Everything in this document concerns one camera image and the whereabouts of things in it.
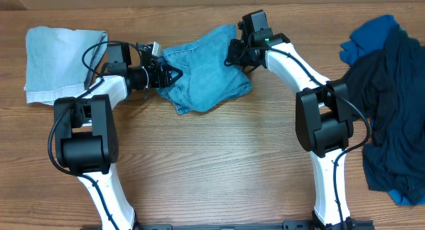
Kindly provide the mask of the blue denim jeans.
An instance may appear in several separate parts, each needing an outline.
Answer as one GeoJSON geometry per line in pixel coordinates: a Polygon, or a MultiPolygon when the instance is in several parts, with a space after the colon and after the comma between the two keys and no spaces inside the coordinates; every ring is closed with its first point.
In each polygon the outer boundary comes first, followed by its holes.
{"type": "Polygon", "coordinates": [[[163,51],[163,57],[183,76],[157,93],[170,101],[178,114],[207,112],[218,103],[238,98],[252,90],[250,79],[237,67],[225,66],[234,25],[221,25],[202,38],[163,51]]]}

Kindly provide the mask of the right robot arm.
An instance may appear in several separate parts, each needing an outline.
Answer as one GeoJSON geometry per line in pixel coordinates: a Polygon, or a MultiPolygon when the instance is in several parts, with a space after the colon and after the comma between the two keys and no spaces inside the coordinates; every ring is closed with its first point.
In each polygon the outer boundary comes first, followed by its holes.
{"type": "Polygon", "coordinates": [[[282,33],[273,33],[263,10],[243,16],[240,39],[231,40],[226,66],[263,66],[279,76],[296,96],[296,136],[309,152],[315,181],[311,229],[353,229],[345,199],[345,158],[353,135],[347,87],[310,67],[282,33]]]}

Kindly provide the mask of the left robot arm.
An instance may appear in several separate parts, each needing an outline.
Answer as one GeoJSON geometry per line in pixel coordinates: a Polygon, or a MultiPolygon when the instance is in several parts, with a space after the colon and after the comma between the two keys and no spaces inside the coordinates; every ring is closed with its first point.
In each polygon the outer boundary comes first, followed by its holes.
{"type": "Polygon", "coordinates": [[[87,189],[101,229],[141,229],[118,176],[113,109],[133,90],[172,86],[183,71],[164,59],[156,42],[106,41],[104,45],[109,61],[88,69],[96,76],[93,85],[77,97],[55,100],[48,156],[57,170],[76,176],[87,189]]]}

